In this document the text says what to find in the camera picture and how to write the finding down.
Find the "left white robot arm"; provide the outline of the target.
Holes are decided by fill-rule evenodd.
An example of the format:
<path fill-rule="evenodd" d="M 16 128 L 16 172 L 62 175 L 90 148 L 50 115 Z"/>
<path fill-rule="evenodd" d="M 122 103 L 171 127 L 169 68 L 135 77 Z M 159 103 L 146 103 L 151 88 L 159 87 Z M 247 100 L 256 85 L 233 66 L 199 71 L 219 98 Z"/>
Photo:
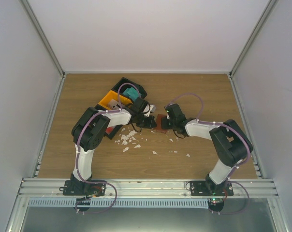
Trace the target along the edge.
<path fill-rule="evenodd" d="M 92 177 L 91 164 L 95 149 L 105 136 L 109 127 L 136 124 L 140 128 L 152 129 L 157 126 L 151 114 L 155 105 L 142 98 L 134 103 L 114 110 L 97 110 L 89 107 L 72 129 L 73 142 L 76 149 L 74 170 L 71 179 L 76 181 L 74 190 L 80 195 L 90 192 Z"/>

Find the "brown leather card holder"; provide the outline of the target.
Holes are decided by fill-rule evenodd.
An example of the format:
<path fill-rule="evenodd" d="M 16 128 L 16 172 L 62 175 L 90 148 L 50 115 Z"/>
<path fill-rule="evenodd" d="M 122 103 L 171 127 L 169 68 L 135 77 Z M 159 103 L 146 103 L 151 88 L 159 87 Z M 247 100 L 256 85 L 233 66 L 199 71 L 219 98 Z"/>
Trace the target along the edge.
<path fill-rule="evenodd" d="M 171 129 L 171 126 L 168 124 L 167 115 L 158 114 L 156 118 L 156 127 L 154 130 L 161 133 L 167 133 L 167 131 Z"/>

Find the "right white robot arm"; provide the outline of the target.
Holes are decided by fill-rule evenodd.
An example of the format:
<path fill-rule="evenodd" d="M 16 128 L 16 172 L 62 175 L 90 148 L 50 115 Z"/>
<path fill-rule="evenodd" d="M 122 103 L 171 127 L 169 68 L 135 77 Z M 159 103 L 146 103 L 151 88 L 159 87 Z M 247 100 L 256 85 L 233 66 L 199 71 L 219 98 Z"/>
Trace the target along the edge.
<path fill-rule="evenodd" d="M 164 116 L 160 120 L 160 126 L 184 137 L 199 137 L 212 141 L 218 161 L 205 178 L 205 190 L 212 196 L 222 191 L 222 183 L 229 179 L 234 170 L 247 162 L 253 151 L 251 141 L 232 119 L 225 122 L 206 122 L 198 119 L 181 122 Z"/>

